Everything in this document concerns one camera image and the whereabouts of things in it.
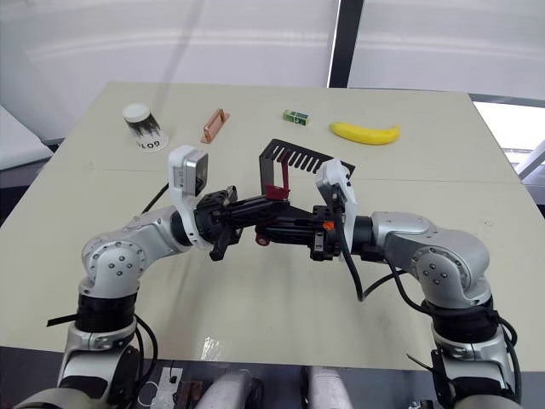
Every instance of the table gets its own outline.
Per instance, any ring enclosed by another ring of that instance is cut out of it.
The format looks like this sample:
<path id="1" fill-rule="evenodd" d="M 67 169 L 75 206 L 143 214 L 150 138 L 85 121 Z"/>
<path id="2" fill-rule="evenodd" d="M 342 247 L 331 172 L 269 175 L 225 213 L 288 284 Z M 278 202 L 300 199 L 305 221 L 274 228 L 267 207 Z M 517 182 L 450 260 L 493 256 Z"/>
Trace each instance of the table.
<path id="1" fill-rule="evenodd" d="M 279 138 L 355 164 L 361 214 L 414 212 L 483 240 L 496 306 L 519 332 L 520 364 L 545 369 L 535 342 L 545 323 L 529 313 L 541 307 L 545 286 L 545 221 L 466 95 L 176 84 L 155 112 L 170 143 L 142 153 L 121 109 L 151 105 L 161 89 L 108 84 L 4 223 L 0 308 L 12 314 L 0 316 L 0 345 L 64 348 L 66 327 L 44 324 L 75 311 L 83 245 L 141 212 L 164 184 L 169 150 L 185 143 L 207 151 L 207 191 L 235 184 L 245 198 L 259 193 L 259 153 Z M 201 144 L 202 126 L 218 107 L 232 116 L 212 144 Z M 307 112 L 313 122 L 287 123 L 284 109 Z M 327 130 L 340 120 L 400 124 L 402 134 L 392 145 L 358 145 Z M 322 203 L 312 176 L 291 172 L 290 184 L 293 205 Z M 164 205 L 168 195 L 156 206 Z M 364 286 L 387 273 L 382 265 L 357 265 Z M 404 282 L 422 299 L 414 280 Z M 393 284 L 361 304 L 344 264 L 312 262 L 303 247 L 260 247 L 252 229 L 222 262 L 193 249 L 153 264 L 137 312 L 165 359 L 418 369 L 405 353 L 428 361 L 433 347 L 429 319 L 405 306 Z"/>

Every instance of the copper bracket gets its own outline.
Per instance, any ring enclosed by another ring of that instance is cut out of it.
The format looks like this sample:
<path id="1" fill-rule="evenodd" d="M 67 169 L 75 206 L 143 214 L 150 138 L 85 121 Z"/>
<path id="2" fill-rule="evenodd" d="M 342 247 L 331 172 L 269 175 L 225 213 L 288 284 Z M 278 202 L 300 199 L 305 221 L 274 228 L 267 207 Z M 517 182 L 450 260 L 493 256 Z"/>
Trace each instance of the copper bracket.
<path id="1" fill-rule="evenodd" d="M 201 142 L 211 143 L 228 119 L 229 114 L 227 112 L 224 112 L 222 109 L 216 109 L 208 123 L 204 126 L 204 136 Z"/>

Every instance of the paper cup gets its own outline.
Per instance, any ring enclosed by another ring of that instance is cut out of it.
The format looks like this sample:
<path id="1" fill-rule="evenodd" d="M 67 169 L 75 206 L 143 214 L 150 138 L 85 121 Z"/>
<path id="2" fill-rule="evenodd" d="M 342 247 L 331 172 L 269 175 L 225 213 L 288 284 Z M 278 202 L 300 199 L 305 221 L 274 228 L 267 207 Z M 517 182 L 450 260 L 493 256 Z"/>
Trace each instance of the paper cup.
<path id="1" fill-rule="evenodd" d="M 144 104 L 130 104 L 123 109 L 123 117 L 139 148 L 144 152 L 160 151 L 169 143 L 169 137 Z"/>

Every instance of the small green box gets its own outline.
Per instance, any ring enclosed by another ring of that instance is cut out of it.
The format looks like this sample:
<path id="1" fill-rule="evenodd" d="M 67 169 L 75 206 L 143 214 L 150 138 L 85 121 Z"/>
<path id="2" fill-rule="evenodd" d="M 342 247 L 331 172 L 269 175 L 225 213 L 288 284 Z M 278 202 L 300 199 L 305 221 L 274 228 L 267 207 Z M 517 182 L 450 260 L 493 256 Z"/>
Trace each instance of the small green box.
<path id="1" fill-rule="evenodd" d="M 308 115 L 305 113 L 291 111 L 286 109 L 283 115 L 284 120 L 293 122 L 294 124 L 307 125 L 309 123 Z"/>

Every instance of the yellow banana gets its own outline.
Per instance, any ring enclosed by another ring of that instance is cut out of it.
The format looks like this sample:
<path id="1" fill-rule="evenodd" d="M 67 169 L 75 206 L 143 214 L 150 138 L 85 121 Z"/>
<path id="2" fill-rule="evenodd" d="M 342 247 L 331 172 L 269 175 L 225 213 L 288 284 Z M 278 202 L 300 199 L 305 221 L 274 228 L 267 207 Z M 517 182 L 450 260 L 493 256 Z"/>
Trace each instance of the yellow banana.
<path id="1" fill-rule="evenodd" d="M 399 138 L 399 125 L 389 130 L 370 130 L 363 126 L 334 122 L 330 124 L 330 130 L 341 138 L 368 145 L 385 145 Z"/>

